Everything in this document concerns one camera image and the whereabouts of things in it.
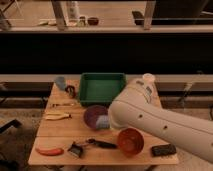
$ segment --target purple bowl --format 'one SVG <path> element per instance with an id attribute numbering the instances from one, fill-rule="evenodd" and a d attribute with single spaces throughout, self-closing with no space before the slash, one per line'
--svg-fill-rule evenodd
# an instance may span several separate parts
<path id="1" fill-rule="evenodd" d="M 96 122 L 100 115 L 108 115 L 108 109 L 105 106 L 90 106 L 84 112 L 84 122 L 88 127 L 96 129 Z"/>

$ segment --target green plastic basket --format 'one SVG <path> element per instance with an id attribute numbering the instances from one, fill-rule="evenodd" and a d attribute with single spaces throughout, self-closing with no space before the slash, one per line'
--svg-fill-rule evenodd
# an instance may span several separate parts
<path id="1" fill-rule="evenodd" d="M 123 73 L 83 73 L 78 98 L 82 106 L 109 106 L 125 86 Z"/>

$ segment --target red object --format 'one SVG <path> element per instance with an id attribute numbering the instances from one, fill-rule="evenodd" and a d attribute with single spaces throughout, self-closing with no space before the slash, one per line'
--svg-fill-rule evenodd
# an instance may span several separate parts
<path id="1" fill-rule="evenodd" d="M 84 112 L 84 122 L 88 127 L 96 129 L 96 122 L 100 115 L 108 115 L 108 109 L 105 106 L 93 105 Z"/>
<path id="2" fill-rule="evenodd" d="M 132 157 L 142 151 L 144 139 L 136 129 L 127 128 L 119 133 L 117 144 L 127 157 Z"/>
<path id="3" fill-rule="evenodd" d="M 55 148 L 55 149 L 51 149 L 51 150 L 43 150 L 43 149 L 36 148 L 35 150 L 39 154 L 44 155 L 44 156 L 57 156 L 57 155 L 61 155 L 64 153 L 64 150 L 62 148 Z"/>

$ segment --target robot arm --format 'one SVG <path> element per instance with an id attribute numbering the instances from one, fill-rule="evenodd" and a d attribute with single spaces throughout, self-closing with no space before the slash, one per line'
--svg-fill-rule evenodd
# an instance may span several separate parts
<path id="1" fill-rule="evenodd" d="M 213 122 L 150 104 L 153 86 L 135 79 L 109 107 L 113 128 L 132 126 L 213 163 Z"/>

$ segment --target white bottle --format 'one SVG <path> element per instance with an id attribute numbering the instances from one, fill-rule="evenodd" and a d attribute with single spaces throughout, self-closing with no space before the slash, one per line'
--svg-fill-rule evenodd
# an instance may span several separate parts
<path id="1" fill-rule="evenodd" d="M 78 1 L 67 1 L 67 13 L 68 19 L 70 21 L 79 21 L 80 13 Z"/>

